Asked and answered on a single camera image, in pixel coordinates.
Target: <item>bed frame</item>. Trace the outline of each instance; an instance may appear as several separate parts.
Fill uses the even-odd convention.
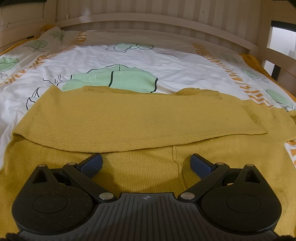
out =
[[[252,7],[252,3],[257,3],[257,12],[258,12],[258,26],[257,28],[257,36],[256,41],[249,41],[247,38],[240,37],[242,34],[232,34],[229,31],[222,30],[217,27],[213,27],[215,23],[207,23],[202,18],[202,14],[207,14],[205,11],[202,11],[202,8],[205,7],[209,0],[183,0],[186,2],[187,10],[190,9],[188,5],[190,3],[200,4],[200,14],[199,19],[189,20],[185,14],[179,14],[179,10],[176,11],[176,14],[170,14],[172,7],[175,8],[180,7],[179,4],[181,1],[177,0],[162,0],[162,8],[161,11],[157,14],[155,13],[146,13],[146,10],[141,9],[141,4],[148,4],[148,1],[152,0],[95,0],[96,2],[101,2],[100,7],[104,8],[103,11],[100,11],[99,14],[89,13],[82,14],[71,14],[70,17],[68,14],[68,8],[72,4],[79,4],[79,2],[83,1],[83,5],[87,6],[88,3],[94,0],[47,0],[46,3],[30,3],[30,4],[18,4],[11,5],[0,8],[0,52],[12,46],[13,44],[27,39],[28,37],[38,35],[40,33],[40,29],[44,25],[52,24],[56,25],[60,28],[72,28],[78,30],[79,26],[85,27],[88,23],[105,23],[105,22],[121,22],[128,21],[133,23],[157,23],[170,27],[175,27],[179,29],[190,29],[191,31],[202,32],[204,34],[215,36],[217,39],[226,40],[231,42],[237,46],[243,47],[247,53],[254,55],[257,57],[261,64],[264,64],[266,60],[274,63],[275,65],[281,67],[286,70],[292,76],[296,78],[296,60],[288,57],[280,52],[274,51],[269,48],[269,41],[271,35],[271,21],[281,21],[286,23],[296,24],[296,9],[287,1],[273,1],[273,0],[246,0],[249,1],[250,8]],[[107,1],[115,4],[115,12],[109,11],[108,6],[106,6]],[[132,6],[132,4],[136,7],[132,9],[130,7],[129,11],[124,9],[125,4],[127,3]],[[224,2],[224,8],[226,4],[230,8],[230,4],[235,4],[240,0],[219,0],[220,2]],[[183,39],[185,41],[191,41],[194,43],[196,41],[195,37],[186,36],[182,34],[184,31],[162,31],[165,28],[160,28],[158,31],[151,29],[133,29],[129,28],[105,28],[108,31],[121,31],[121,32],[142,32],[142,33],[151,33],[163,36],[169,36],[173,38]]]

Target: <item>silver screw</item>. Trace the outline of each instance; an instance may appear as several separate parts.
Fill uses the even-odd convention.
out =
[[[195,195],[191,192],[183,192],[180,196],[185,200],[191,200],[195,198]]]
[[[99,198],[102,200],[110,200],[114,197],[114,195],[110,192],[103,192],[99,195]]]

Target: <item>striped wallpaper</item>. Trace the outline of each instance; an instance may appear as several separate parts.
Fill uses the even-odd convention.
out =
[[[57,21],[79,16],[136,12],[153,13],[184,18],[208,24],[244,38],[254,44],[260,24],[260,0],[58,0]],[[84,23],[72,26],[71,30],[90,30],[108,28],[135,28],[182,34],[213,42],[239,52],[242,47],[227,40],[196,30],[167,24],[109,21],[100,23]]]

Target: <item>bed sheet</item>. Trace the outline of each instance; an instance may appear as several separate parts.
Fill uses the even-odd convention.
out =
[[[62,91],[106,85],[167,94],[210,89],[267,108],[296,110],[282,88],[231,50],[210,49],[198,40],[54,27],[0,57],[0,167],[13,128],[51,85]],[[284,146],[296,167],[296,142]]]

